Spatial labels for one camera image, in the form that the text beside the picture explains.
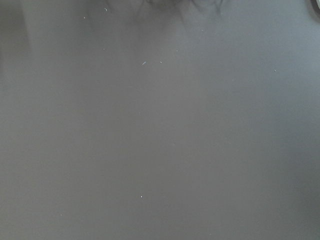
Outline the dark rim object corner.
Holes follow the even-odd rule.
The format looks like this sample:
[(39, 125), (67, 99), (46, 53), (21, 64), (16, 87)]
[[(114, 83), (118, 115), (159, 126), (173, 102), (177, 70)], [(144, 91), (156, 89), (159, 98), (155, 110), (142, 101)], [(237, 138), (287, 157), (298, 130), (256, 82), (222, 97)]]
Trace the dark rim object corner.
[(320, 0), (310, 0), (310, 4), (312, 6), (313, 12), (319, 18), (320, 17)]

